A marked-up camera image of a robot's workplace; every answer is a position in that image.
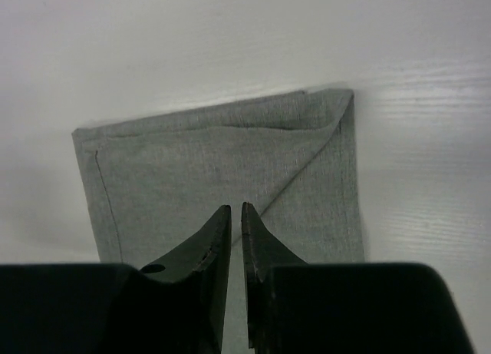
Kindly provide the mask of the grey cloth napkin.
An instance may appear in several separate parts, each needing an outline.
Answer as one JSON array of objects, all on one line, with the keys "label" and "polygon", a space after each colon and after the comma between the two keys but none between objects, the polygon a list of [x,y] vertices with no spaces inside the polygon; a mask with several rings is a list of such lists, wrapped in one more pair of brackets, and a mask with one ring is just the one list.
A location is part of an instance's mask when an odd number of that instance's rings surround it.
[{"label": "grey cloth napkin", "polygon": [[364,260],[349,89],[79,128],[72,137],[104,262],[143,266],[197,231],[219,206],[231,207],[225,353],[249,351],[244,203],[304,260]]}]

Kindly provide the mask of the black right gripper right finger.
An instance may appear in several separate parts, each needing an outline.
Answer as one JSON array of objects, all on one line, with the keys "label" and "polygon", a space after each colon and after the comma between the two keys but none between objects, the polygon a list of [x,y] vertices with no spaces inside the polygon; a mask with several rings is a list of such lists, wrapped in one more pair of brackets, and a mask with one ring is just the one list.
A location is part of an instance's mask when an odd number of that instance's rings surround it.
[{"label": "black right gripper right finger", "polygon": [[419,263],[309,264],[242,206],[249,346],[257,353],[471,353],[440,275]]}]

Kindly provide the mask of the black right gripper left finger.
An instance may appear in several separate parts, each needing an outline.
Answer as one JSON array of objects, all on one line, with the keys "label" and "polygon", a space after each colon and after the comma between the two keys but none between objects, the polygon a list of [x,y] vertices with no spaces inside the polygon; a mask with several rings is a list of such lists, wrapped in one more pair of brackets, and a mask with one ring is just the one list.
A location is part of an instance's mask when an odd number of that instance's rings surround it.
[{"label": "black right gripper left finger", "polygon": [[137,269],[123,263],[1,268],[3,353],[219,353],[231,209]]}]

